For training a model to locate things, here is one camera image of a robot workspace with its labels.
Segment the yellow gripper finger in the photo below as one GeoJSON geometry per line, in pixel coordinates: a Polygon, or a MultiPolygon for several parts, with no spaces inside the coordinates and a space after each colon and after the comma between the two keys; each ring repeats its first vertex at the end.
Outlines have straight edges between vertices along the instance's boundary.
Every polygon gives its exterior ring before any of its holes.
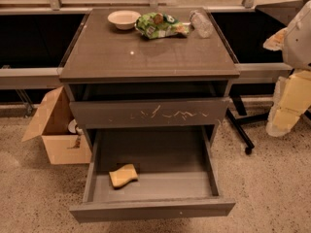
{"type": "Polygon", "coordinates": [[[280,77],[275,85],[266,132],[273,137],[288,134],[310,107],[311,72],[297,70],[288,78],[280,77]]]}
{"type": "Polygon", "coordinates": [[[287,33],[287,28],[280,29],[271,37],[265,40],[263,47],[267,50],[282,50],[284,48],[284,40],[287,33]]]}

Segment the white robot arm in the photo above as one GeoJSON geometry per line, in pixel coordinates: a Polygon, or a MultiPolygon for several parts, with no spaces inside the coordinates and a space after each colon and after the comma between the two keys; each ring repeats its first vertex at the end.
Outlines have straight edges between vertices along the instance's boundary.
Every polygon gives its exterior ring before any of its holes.
{"type": "Polygon", "coordinates": [[[288,134],[311,107],[311,1],[308,1],[286,28],[268,38],[263,47],[280,50],[283,61],[294,71],[275,84],[273,106],[266,132],[273,137],[288,134]]]}

